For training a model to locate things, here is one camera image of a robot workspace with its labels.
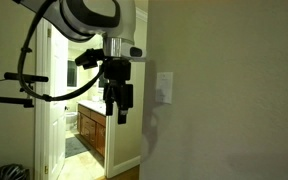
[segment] bathroom vanity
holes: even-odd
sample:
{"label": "bathroom vanity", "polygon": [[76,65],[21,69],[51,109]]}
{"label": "bathroom vanity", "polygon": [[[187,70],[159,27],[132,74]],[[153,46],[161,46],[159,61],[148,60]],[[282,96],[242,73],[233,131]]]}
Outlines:
{"label": "bathroom vanity", "polygon": [[77,129],[82,137],[105,156],[105,104],[92,101],[78,102]]}

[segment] doorway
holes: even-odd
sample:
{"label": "doorway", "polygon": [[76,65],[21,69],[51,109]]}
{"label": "doorway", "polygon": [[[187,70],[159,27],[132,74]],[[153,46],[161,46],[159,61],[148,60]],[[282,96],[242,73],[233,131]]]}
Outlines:
{"label": "doorway", "polygon": [[[135,34],[135,40],[137,37],[142,38],[143,40],[137,41],[137,42],[141,42],[142,44],[145,44],[146,46],[146,22],[142,23],[141,27],[145,26],[145,30],[141,29],[141,33],[145,32],[145,36],[144,35],[136,35]],[[37,38],[37,59],[47,59],[47,55],[40,53],[40,52],[46,52],[47,51],[47,46],[45,45],[45,42],[47,42],[48,40],[43,40],[43,38],[41,37],[46,37],[47,33],[45,33],[45,27],[40,28],[39,31],[43,31],[43,33],[39,33],[38,32],[38,38]],[[143,64],[134,64],[134,67],[137,68],[137,72],[142,72],[144,73],[144,69],[145,69],[145,65]],[[37,62],[37,74],[42,75],[43,72],[45,71],[45,68],[47,67],[43,67],[43,65],[39,65],[39,62]],[[108,134],[107,134],[107,148],[106,148],[106,156],[107,158],[105,158],[105,163],[104,163],[104,174],[107,177],[113,177],[121,172],[124,172],[127,169],[130,169],[132,167],[135,167],[136,165],[139,164],[140,162],[140,141],[141,141],[141,121],[142,121],[142,107],[143,107],[143,85],[144,85],[144,75],[137,75],[132,74],[132,77],[135,77],[135,81],[140,82],[138,85],[135,85],[135,87],[140,87],[141,89],[139,89],[138,91],[136,91],[136,93],[138,93],[139,97],[138,99],[136,99],[135,103],[138,103],[136,105],[134,105],[134,107],[136,108],[132,108],[131,112],[130,112],[130,120],[126,126],[117,126],[114,122],[116,122],[115,117],[109,117],[107,119],[108,122]],[[37,92],[42,92],[42,90],[44,89],[43,85],[41,85],[40,87],[37,87]],[[37,109],[44,109],[45,107],[41,104],[37,104],[36,106]],[[45,157],[47,157],[48,155],[46,154],[46,149],[47,149],[47,144],[45,144],[44,140],[44,134],[47,134],[48,132],[46,132],[45,130],[45,117],[43,120],[43,117],[41,117],[41,113],[39,113],[40,111],[37,110],[36,113],[36,153],[35,153],[35,169],[36,169],[36,173],[35,173],[35,179],[50,179],[47,175],[46,175],[46,169],[47,169],[47,159]],[[129,150],[132,149],[132,146],[136,146],[135,149],[136,152],[133,153],[128,153],[127,155],[124,153],[125,149]]]}
{"label": "doorway", "polygon": [[[100,49],[102,38],[99,35],[94,36],[85,43],[68,42],[68,81],[66,93],[71,93],[86,84],[93,74],[97,73],[98,68],[84,70],[83,67],[77,67],[74,60],[84,53],[87,49]],[[104,176],[104,157],[83,138],[78,131],[78,103],[81,100],[100,99],[95,94],[96,86],[89,89],[86,93],[67,100],[66,103],[66,156],[64,166],[59,174],[58,180],[67,179],[98,179]]]}

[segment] wooden cabinet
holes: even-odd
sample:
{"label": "wooden cabinet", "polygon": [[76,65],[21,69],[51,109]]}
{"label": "wooden cabinet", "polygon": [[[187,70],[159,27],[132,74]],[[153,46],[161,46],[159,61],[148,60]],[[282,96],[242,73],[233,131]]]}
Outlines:
{"label": "wooden cabinet", "polygon": [[82,137],[102,156],[105,156],[106,117],[78,105],[77,127]]}

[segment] black mount bracket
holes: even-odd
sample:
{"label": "black mount bracket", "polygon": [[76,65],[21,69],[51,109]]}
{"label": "black mount bracket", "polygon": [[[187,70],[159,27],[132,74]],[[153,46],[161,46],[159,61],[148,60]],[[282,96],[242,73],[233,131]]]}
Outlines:
{"label": "black mount bracket", "polygon": [[109,82],[104,86],[103,99],[106,104],[106,115],[113,114],[113,102],[118,107],[118,124],[126,123],[128,109],[133,107],[133,85],[125,81],[131,79],[131,63],[128,60],[111,60],[107,62],[104,78]]}
{"label": "black mount bracket", "polygon": [[[16,73],[6,72],[4,74],[4,78],[6,80],[18,80],[19,76]],[[48,78],[47,77],[35,76],[35,75],[23,74],[23,79],[24,79],[24,81],[26,83],[28,83],[28,85],[29,85],[29,87],[31,89],[33,89],[33,86],[31,85],[32,83],[35,83],[35,82],[48,82]],[[24,108],[32,108],[32,107],[34,107],[33,100],[30,99],[29,96],[27,98],[0,97],[0,103],[22,104],[24,106]]]}

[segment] countertop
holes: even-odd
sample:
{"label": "countertop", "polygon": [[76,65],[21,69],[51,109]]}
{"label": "countertop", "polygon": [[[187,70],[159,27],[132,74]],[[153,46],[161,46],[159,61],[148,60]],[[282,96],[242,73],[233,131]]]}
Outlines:
{"label": "countertop", "polygon": [[77,102],[78,104],[86,107],[86,108],[89,108],[89,109],[92,109],[102,115],[105,116],[105,113],[106,113],[106,106],[105,106],[105,103],[103,102],[94,102],[94,101],[90,101],[90,100],[81,100],[81,101],[78,101]]}

